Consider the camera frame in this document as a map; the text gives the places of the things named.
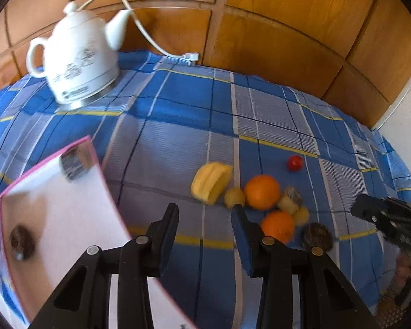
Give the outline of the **person right hand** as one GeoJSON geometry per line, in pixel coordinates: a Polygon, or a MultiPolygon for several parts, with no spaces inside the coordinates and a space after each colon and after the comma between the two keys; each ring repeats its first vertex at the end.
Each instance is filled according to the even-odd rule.
{"type": "Polygon", "coordinates": [[[395,274],[393,280],[395,282],[395,288],[398,290],[405,287],[408,279],[411,278],[411,259],[408,253],[401,250],[396,259],[395,274]]]}

